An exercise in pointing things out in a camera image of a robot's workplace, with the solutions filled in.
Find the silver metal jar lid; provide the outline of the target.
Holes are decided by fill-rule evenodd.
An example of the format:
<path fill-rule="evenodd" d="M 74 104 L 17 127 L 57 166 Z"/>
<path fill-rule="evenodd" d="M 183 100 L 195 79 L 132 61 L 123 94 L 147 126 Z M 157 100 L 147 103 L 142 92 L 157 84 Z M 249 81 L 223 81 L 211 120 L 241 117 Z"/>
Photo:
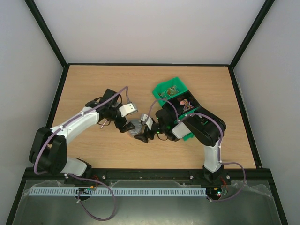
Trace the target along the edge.
<path fill-rule="evenodd" d="M 139 132 L 139 133 L 141 133 L 142 128 L 143 128 L 143 125 L 141 124 L 141 122 L 139 120 L 137 120 L 137 119 L 130 120 L 130 122 L 133 123 L 134 126 L 135 126 L 135 129 L 130 130 L 130 131 L 131 132 Z"/>

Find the green candy bin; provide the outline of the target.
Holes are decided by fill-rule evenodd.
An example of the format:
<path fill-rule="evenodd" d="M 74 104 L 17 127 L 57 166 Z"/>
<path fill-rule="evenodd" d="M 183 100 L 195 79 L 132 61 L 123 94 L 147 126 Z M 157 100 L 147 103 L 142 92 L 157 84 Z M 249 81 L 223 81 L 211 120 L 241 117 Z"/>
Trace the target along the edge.
<path fill-rule="evenodd" d="M 172 134 L 177 139 L 183 139 L 184 141 L 192 137 L 208 141 L 208 130 L 211 122 L 207 119 L 207 116 L 210 117 L 210 112 L 202 106 L 188 114 L 180 116 L 175 127 L 172 128 Z"/>
<path fill-rule="evenodd" d="M 188 92 L 188 88 L 179 77 L 158 84 L 152 91 L 155 99 L 169 100 L 173 97 L 179 97 Z"/>

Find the black candy bin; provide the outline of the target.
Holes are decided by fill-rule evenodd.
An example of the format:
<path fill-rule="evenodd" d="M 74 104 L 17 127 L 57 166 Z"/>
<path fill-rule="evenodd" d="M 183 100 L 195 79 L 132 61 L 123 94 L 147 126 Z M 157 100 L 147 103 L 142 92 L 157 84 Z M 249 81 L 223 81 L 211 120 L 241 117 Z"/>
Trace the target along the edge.
<path fill-rule="evenodd" d="M 162 98 L 167 99 L 175 107 L 178 117 L 191 113 L 201 106 L 190 91 L 179 92 L 171 96 L 165 94 Z"/>

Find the clear glass jar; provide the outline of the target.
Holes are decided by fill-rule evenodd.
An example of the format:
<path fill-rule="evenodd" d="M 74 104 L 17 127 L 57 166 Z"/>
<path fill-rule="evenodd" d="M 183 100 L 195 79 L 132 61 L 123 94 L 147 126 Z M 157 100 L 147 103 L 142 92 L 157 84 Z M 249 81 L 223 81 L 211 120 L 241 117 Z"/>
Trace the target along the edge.
<path fill-rule="evenodd" d="M 128 131 L 128 134 L 129 134 L 130 136 L 135 136 L 135 135 L 138 135 L 139 132 L 131 132 L 131 131 Z"/>

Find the silver metal scoop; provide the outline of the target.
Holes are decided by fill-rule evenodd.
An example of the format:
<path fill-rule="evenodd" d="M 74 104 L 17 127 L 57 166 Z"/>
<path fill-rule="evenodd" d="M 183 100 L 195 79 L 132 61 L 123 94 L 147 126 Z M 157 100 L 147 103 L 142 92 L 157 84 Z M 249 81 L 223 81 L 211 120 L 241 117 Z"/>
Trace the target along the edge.
<path fill-rule="evenodd" d="M 102 129 L 103 127 L 107 127 L 110 125 L 110 121 L 109 120 L 105 120 L 103 123 L 99 123 L 100 125 L 100 129 Z"/>

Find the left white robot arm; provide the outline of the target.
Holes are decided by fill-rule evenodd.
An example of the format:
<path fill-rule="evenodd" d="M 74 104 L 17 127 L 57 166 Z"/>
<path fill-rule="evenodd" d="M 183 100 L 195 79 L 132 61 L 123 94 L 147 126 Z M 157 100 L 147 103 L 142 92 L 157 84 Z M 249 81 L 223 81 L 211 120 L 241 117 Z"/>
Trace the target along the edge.
<path fill-rule="evenodd" d="M 114 122 L 116 128 L 125 133 L 135 128 L 126 116 L 137 112 L 130 100 L 122 103 L 121 93 L 107 89 L 103 96 L 85 104 L 83 109 L 67 121 L 52 128 L 42 127 L 35 135 L 29 155 L 36 175 L 59 173 L 82 176 L 88 168 L 85 161 L 68 157 L 68 145 L 89 127 L 102 120 Z"/>

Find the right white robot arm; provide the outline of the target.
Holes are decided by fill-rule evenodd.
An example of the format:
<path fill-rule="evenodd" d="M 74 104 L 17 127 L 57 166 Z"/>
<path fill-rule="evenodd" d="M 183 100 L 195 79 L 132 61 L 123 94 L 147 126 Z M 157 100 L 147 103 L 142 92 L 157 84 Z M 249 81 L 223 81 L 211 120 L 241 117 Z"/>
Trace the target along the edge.
<path fill-rule="evenodd" d="M 148 143 L 155 135 L 164 134 L 167 140 L 176 142 L 193 134 L 204 147 L 203 177 L 208 183 L 216 183 L 224 169 L 220 150 L 226 124 L 201 106 L 178 122 L 175 121 L 176 115 L 167 109 L 158 110 L 156 118 L 157 122 L 143 114 L 140 123 L 144 131 L 134 135 L 134 138 Z"/>

